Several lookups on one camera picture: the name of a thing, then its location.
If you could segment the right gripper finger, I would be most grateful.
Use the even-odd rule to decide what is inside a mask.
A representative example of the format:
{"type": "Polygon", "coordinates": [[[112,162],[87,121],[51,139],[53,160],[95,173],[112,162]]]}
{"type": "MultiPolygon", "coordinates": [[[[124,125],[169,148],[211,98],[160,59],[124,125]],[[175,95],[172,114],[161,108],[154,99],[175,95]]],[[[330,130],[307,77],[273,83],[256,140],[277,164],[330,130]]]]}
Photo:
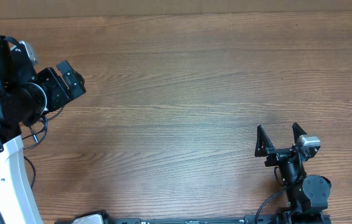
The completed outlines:
{"type": "Polygon", "coordinates": [[[255,147],[255,157],[265,157],[275,150],[270,138],[262,125],[257,126],[257,142],[255,147]]]}
{"type": "Polygon", "coordinates": [[[298,139],[301,135],[307,134],[297,122],[294,122],[292,124],[292,130],[293,130],[293,137],[295,139],[298,139]]]}

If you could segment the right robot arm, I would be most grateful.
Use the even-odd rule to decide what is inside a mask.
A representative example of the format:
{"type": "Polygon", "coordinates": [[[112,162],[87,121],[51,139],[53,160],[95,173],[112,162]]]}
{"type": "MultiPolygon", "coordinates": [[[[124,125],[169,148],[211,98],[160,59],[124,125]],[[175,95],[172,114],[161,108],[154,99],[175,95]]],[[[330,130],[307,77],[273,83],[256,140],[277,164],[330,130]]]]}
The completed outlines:
{"type": "Polygon", "coordinates": [[[265,166],[274,168],[274,176],[282,188],[266,199],[256,211],[255,223],[331,223],[328,208],[331,182],[321,175],[308,175],[303,163],[317,154],[320,138],[307,134],[298,123],[293,123],[291,147],[277,149],[272,144],[263,126],[257,126],[255,157],[265,157],[265,166]],[[274,215],[261,215],[272,199],[285,194],[288,207],[277,210],[274,215]]]}

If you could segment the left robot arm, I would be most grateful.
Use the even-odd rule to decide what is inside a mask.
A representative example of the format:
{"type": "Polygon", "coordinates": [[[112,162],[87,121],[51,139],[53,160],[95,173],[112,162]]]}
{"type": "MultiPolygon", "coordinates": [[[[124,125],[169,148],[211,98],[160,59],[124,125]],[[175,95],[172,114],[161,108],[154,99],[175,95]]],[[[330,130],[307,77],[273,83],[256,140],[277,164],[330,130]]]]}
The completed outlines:
{"type": "Polygon", "coordinates": [[[0,35],[0,223],[41,223],[21,127],[39,121],[85,92],[84,79],[67,61],[35,71],[29,44],[0,35]]]}

